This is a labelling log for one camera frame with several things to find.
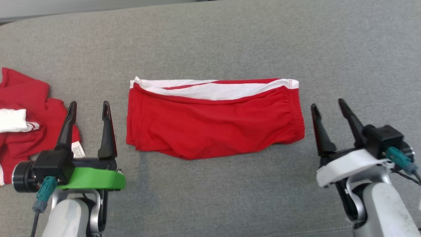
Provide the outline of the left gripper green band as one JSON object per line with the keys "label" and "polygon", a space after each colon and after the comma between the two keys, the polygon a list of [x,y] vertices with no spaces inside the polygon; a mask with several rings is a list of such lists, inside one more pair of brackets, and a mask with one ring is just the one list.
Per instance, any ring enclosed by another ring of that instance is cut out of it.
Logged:
{"label": "left gripper green band", "polygon": [[[77,102],[72,101],[67,110],[55,150],[72,150],[72,131],[77,117]],[[111,108],[108,101],[103,102],[102,120],[104,122],[99,159],[74,159],[74,172],[68,184],[58,185],[59,189],[77,190],[122,190],[126,186],[125,175],[117,168],[117,145]]]}

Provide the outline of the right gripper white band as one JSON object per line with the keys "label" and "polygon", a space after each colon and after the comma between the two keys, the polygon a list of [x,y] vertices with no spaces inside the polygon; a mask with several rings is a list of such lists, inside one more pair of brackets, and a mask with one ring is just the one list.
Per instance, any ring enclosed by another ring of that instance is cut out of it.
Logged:
{"label": "right gripper white band", "polygon": [[[344,99],[338,100],[343,117],[349,123],[355,139],[354,147],[364,147],[366,136],[364,126],[359,118],[350,109]],[[324,157],[336,152],[335,144],[330,140],[325,127],[322,124],[322,116],[316,104],[311,104],[311,115],[314,126],[314,136],[317,144],[317,152],[320,157]],[[383,182],[391,185],[388,177],[389,171],[386,159],[377,159],[367,150],[361,149],[350,152],[317,170],[316,179],[320,187],[328,184],[340,182],[346,189],[351,189],[353,183],[363,180],[372,182]]]}

